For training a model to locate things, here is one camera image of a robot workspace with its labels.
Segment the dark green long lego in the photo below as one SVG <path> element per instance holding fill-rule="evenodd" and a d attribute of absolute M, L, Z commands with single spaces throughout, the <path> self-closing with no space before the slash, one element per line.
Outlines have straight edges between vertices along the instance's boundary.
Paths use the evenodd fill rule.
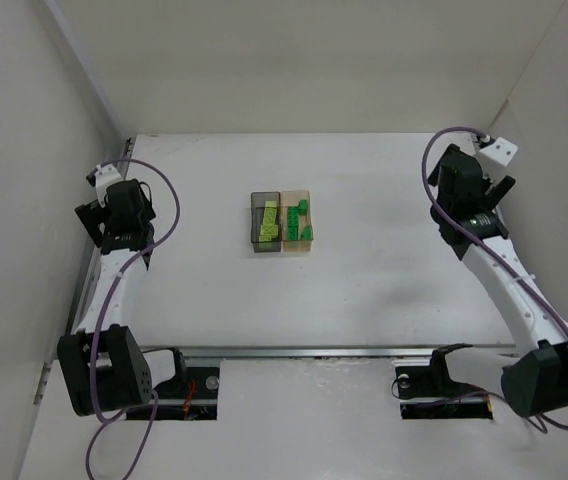
<path fill-rule="evenodd" d="M 295 226 L 288 226 L 287 227 L 287 236 L 286 240 L 289 242 L 295 242 L 300 239 L 299 227 Z"/>
<path fill-rule="evenodd" d="M 299 210 L 297 207 L 287 208 L 287 227 L 296 228 L 299 226 Z"/>

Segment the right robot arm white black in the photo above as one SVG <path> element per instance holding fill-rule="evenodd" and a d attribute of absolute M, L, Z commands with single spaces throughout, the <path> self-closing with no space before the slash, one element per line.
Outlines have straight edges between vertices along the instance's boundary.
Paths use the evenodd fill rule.
<path fill-rule="evenodd" d="M 466 384 L 500 395 L 520 417 L 533 417 L 568 406 L 568 324 L 552 317 L 496 213 L 515 184 L 503 170 L 516 151 L 503 139 L 476 155 L 451 144 L 427 182 L 437 190 L 431 216 L 441 237 L 488 293 L 518 356 L 456 344 L 436 350 L 431 365 L 447 394 Z"/>

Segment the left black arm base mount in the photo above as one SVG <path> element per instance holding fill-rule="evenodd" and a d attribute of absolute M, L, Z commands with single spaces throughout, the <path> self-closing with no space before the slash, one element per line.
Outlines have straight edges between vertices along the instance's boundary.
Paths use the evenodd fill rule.
<path fill-rule="evenodd" d="M 220 363 L 195 359 L 187 363 L 184 380 L 171 379 L 156 387 L 156 421 L 214 421 L 218 414 Z"/>

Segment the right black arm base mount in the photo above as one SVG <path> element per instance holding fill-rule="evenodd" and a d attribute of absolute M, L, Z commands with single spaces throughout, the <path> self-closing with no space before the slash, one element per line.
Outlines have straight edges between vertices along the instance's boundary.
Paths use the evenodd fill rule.
<path fill-rule="evenodd" d="M 480 388 L 453 380 L 445 363 L 447 354 L 470 348 L 458 343 L 435 349 L 426 365 L 395 368 L 391 392 L 400 401 L 403 420 L 492 420 L 489 396 Z"/>

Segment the lime green 2x3 lego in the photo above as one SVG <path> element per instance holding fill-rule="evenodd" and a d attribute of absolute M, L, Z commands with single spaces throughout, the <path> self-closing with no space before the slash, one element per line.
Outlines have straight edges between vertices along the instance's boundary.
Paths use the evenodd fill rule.
<path fill-rule="evenodd" d="M 278 219 L 277 209 L 264 208 L 262 224 L 263 225 L 276 225 Z"/>

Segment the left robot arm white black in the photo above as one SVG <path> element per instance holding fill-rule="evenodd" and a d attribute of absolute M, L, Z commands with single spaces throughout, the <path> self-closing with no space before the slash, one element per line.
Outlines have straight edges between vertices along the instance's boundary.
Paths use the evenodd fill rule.
<path fill-rule="evenodd" d="M 57 344 L 79 416 L 144 405 L 160 385 L 182 386 L 187 377 L 177 348 L 144 352 L 131 330 L 154 243 L 151 199 L 141 182 L 121 177 L 98 182 L 96 191 L 97 199 L 75 212 L 100 253 L 97 284 L 83 318 Z"/>

